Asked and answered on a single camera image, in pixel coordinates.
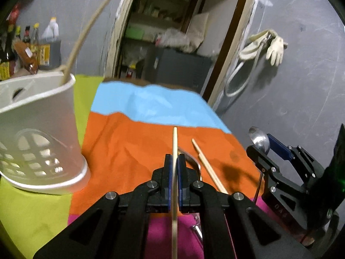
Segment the metal spoon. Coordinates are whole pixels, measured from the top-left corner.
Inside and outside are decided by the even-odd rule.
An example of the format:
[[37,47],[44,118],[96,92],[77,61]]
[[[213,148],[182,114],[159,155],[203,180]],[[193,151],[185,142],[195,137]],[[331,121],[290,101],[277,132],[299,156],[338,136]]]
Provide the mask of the metal spoon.
[[[252,126],[249,128],[249,137],[252,141],[253,145],[258,148],[260,151],[267,154],[270,150],[270,141],[266,133],[264,133],[259,128]],[[254,196],[253,202],[256,203],[260,193],[260,187],[263,180],[263,172],[260,172],[259,184],[256,190],[256,194]]]

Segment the wooden chopstick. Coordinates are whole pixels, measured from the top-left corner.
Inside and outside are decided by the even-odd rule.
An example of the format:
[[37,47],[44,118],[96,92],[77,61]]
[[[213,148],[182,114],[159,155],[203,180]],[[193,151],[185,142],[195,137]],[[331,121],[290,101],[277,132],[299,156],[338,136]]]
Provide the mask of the wooden chopstick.
[[204,153],[202,152],[201,148],[198,146],[197,142],[195,139],[191,139],[191,142],[195,148],[195,150],[198,153],[198,157],[202,164],[204,165],[204,168],[206,169],[207,173],[209,174],[210,178],[212,181],[215,183],[217,189],[224,194],[228,194],[228,191],[220,181],[219,177],[217,176],[216,172],[214,171],[213,167],[210,165],[208,162],[207,158],[205,157]]
[[177,177],[177,159],[178,159],[178,130],[173,128],[172,136],[172,187],[171,187],[171,215],[172,215],[172,239],[171,239],[171,258],[178,257],[178,177]]

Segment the white plastic utensil caddy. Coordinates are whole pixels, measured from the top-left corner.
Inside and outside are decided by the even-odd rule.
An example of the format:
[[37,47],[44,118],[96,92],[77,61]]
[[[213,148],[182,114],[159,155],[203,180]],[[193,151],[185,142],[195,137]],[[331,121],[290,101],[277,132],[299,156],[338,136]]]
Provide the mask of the white plastic utensil caddy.
[[62,72],[1,82],[1,176],[21,190],[64,195],[91,176],[74,112],[74,76]]

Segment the white rubber gloves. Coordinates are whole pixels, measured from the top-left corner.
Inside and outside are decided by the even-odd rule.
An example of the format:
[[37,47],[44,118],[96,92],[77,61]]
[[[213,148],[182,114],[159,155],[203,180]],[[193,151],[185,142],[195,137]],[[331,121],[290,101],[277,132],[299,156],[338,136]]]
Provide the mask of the white rubber gloves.
[[239,53],[239,60],[246,62],[255,59],[259,49],[267,49],[265,59],[270,61],[272,66],[278,67],[283,60],[286,43],[281,36],[273,29],[266,29],[248,38],[249,44]]

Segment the dark grey cabinet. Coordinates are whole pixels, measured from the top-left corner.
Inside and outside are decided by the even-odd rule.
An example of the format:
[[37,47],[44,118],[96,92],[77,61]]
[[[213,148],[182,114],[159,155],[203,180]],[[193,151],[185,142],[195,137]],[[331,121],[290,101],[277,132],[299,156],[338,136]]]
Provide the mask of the dark grey cabinet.
[[157,84],[171,84],[200,93],[212,60],[171,48],[152,47],[144,64],[144,79]]

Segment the white pillow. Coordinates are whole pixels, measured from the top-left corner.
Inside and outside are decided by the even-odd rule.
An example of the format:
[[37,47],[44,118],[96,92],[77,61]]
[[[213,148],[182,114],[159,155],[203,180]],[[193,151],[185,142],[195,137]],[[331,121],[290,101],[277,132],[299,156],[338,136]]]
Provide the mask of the white pillow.
[[191,47],[196,50],[204,41],[209,13],[199,13],[192,17],[187,30]]

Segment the clear plastic bag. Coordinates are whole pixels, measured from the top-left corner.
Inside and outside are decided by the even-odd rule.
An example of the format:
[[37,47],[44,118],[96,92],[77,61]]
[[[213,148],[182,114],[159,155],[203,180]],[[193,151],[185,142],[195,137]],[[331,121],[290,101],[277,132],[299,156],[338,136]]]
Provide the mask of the clear plastic bag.
[[184,53],[193,53],[204,41],[198,33],[183,33],[177,29],[169,28],[159,35],[155,45],[180,50]]

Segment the chopstick standing in caddy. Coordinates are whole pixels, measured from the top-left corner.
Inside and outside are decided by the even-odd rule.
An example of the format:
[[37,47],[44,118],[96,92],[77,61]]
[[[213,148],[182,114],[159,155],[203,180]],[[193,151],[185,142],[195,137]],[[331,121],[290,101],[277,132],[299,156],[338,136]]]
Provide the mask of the chopstick standing in caddy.
[[63,77],[61,79],[60,86],[63,86],[64,84],[66,84],[68,82],[68,79],[70,78],[70,74],[71,74],[72,65],[75,62],[80,49],[82,48],[91,28],[94,25],[94,23],[99,18],[100,14],[103,12],[104,8],[110,3],[110,1],[111,0],[104,0],[100,4],[98,9],[93,13],[90,20],[88,21],[88,23],[84,26],[83,30],[81,31],[81,33],[80,33],[76,43],[74,44],[74,47],[72,48],[72,51],[68,57],[66,65],[64,66],[63,69],[61,69],[63,72]]

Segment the large cooking oil jug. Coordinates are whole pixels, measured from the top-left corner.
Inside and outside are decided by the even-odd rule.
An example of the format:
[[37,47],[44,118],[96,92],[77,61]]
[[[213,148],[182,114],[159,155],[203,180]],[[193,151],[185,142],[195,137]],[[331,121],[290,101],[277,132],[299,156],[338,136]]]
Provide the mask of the large cooking oil jug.
[[39,45],[39,69],[53,70],[61,65],[61,39],[57,18],[52,17],[44,30]]

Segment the brown spice packet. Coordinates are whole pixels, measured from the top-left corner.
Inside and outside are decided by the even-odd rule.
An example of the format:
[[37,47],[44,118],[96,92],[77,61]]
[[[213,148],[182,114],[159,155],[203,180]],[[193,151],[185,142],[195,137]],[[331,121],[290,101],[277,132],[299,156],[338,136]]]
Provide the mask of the brown spice packet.
[[31,52],[31,49],[22,41],[16,41],[13,48],[15,49],[15,52],[17,52],[23,67],[31,74],[36,74],[39,66],[35,55]]

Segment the dark sauce bottle yellow label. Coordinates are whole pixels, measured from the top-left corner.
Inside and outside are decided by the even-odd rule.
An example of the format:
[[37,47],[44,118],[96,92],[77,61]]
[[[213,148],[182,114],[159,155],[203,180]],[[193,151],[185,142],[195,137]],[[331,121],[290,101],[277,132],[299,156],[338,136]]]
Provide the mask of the dark sauce bottle yellow label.
[[1,55],[1,81],[8,80],[14,75],[15,54],[12,49],[14,25],[8,26],[6,35],[5,50]]

